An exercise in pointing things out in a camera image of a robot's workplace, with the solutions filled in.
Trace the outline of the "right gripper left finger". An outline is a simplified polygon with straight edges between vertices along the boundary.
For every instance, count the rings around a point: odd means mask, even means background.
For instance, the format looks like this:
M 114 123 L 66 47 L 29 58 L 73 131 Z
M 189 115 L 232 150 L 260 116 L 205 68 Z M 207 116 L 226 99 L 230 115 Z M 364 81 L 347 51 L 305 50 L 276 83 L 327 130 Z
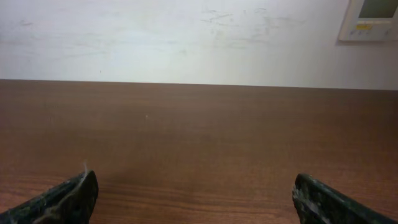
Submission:
M 86 170 L 1 214 L 1 224 L 88 224 L 99 194 L 93 170 Z

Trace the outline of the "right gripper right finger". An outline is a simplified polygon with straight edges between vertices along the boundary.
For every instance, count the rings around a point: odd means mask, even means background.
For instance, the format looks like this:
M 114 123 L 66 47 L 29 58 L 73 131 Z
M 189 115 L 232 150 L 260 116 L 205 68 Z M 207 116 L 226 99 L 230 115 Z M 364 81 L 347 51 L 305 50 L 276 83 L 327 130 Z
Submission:
M 308 174 L 297 175 L 292 200 L 301 224 L 397 224 Z

